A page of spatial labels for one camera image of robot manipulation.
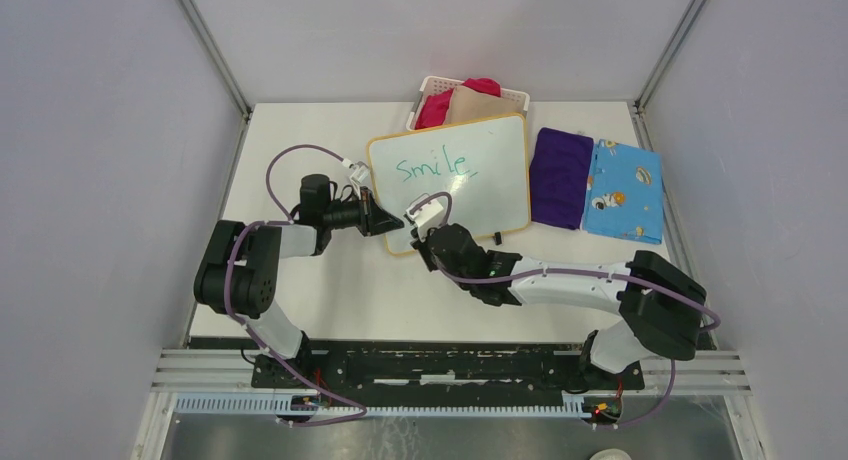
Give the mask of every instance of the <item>purple cloth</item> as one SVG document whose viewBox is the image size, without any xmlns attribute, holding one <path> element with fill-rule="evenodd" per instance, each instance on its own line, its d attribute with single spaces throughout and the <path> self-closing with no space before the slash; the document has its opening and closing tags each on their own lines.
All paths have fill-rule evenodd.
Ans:
<svg viewBox="0 0 848 460">
<path fill-rule="evenodd" d="M 586 182 L 594 142 L 543 128 L 530 163 L 530 211 L 534 222 L 576 230 L 586 206 Z"/>
</svg>

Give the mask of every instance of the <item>red cloth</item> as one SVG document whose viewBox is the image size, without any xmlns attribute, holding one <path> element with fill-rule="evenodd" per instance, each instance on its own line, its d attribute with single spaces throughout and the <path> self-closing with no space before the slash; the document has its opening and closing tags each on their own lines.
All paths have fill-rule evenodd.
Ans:
<svg viewBox="0 0 848 460">
<path fill-rule="evenodd" d="M 469 78 L 462 82 L 466 87 L 480 93 L 501 96 L 501 86 L 498 82 L 491 78 Z M 421 108 L 421 114 L 418 115 L 418 120 L 415 122 L 415 129 L 438 127 L 445 123 L 445 117 L 448 115 L 450 108 L 450 97 L 453 95 L 453 89 L 442 92 L 436 95 L 427 97 L 424 102 L 424 107 Z"/>
</svg>

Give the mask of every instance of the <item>plastic basket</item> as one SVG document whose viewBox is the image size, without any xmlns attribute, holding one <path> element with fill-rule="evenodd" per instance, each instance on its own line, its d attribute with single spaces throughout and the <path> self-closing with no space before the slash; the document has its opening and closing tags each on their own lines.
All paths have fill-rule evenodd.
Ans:
<svg viewBox="0 0 848 460">
<path fill-rule="evenodd" d="M 421 109 L 424 107 L 424 101 L 430 95 L 436 95 L 452 88 L 462 85 L 462 80 L 454 80 L 452 78 L 429 76 L 421 82 L 421 88 L 418 90 L 418 100 L 412 105 L 412 111 L 409 112 L 409 119 L 406 121 L 406 129 L 410 132 L 415 130 L 415 122 L 418 121 L 418 115 L 421 114 Z M 530 107 L 530 95 L 518 90 L 509 90 L 501 88 L 501 98 L 512 100 L 521 108 L 521 114 L 527 118 L 527 109 Z"/>
</svg>

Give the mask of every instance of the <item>cloth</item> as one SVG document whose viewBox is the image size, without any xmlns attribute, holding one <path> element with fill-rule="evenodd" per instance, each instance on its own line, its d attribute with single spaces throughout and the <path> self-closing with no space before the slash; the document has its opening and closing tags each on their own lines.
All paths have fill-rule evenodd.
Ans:
<svg viewBox="0 0 848 460">
<path fill-rule="evenodd" d="M 592 154 L 583 229 L 637 242 L 662 242 L 660 156 L 609 140 Z"/>
<path fill-rule="evenodd" d="M 576 230 L 586 206 L 586 179 L 594 142 L 552 128 L 539 130 L 530 162 L 530 218 Z"/>
<path fill-rule="evenodd" d="M 453 89 L 445 123 L 468 122 L 520 111 L 521 106 L 512 100 L 475 92 L 460 85 Z"/>
<path fill-rule="evenodd" d="M 469 78 L 462 84 L 476 92 L 501 96 L 501 86 L 498 82 L 491 78 Z M 421 113 L 418 114 L 418 119 L 415 121 L 415 129 L 438 127 L 445 123 L 445 118 L 450 108 L 450 99 L 453 95 L 453 90 L 430 95 L 421 107 Z"/>
</svg>

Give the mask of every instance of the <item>blue patterned cloth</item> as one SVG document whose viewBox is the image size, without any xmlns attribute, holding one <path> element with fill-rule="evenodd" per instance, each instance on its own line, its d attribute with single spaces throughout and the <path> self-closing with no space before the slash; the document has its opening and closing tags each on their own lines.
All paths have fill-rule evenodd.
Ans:
<svg viewBox="0 0 848 460">
<path fill-rule="evenodd" d="M 600 140 L 592 152 L 583 229 L 607 237 L 662 243 L 660 156 Z"/>
</svg>

